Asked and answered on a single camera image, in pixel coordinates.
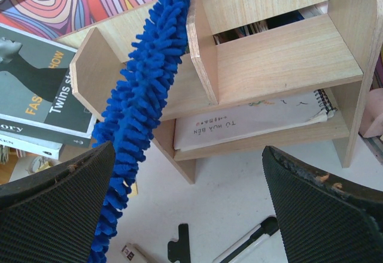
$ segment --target psychedelic pattern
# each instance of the psychedelic pattern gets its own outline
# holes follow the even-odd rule
[[[0,22],[57,38],[152,0],[3,0]]]

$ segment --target woman on book cover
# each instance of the woman on book cover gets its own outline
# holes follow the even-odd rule
[[[68,69],[36,68],[19,55],[22,47],[22,43],[0,37],[0,72],[8,71],[31,92],[53,102]]]

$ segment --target spiral binding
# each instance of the spiral binding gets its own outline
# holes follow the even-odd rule
[[[328,114],[330,111],[336,111],[337,109],[333,107],[332,103],[329,100],[326,92],[323,89],[318,89],[314,91],[315,97],[319,103],[321,110],[326,110]]]

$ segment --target pink object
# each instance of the pink object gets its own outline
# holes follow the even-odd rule
[[[365,138],[383,135],[383,88],[371,90],[367,95],[359,132]]]

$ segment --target white eraser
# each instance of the white eraser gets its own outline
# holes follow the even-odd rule
[[[150,263],[133,245],[127,243],[121,250],[122,255],[129,263]]]

